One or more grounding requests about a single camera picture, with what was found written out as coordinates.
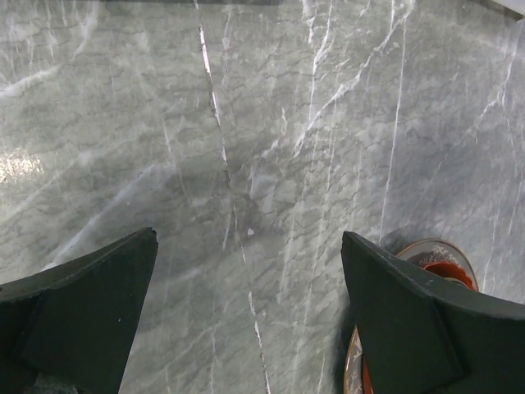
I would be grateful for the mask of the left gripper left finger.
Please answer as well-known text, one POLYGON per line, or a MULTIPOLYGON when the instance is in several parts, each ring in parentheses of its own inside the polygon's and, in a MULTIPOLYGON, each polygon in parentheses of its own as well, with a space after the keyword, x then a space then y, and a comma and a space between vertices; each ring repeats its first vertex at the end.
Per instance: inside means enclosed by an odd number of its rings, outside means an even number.
POLYGON ((158 253, 145 227, 91 254, 1 286, 1 391, 41 375, 117 393, 158 253))

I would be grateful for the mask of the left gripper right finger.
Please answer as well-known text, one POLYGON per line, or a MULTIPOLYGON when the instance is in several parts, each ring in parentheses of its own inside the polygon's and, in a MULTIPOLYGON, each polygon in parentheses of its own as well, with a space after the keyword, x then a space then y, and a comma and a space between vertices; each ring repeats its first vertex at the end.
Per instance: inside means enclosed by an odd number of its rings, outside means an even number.
POLYGON ((374 393, 521 393, 524 307, 342 237, 350 304, 374 393))

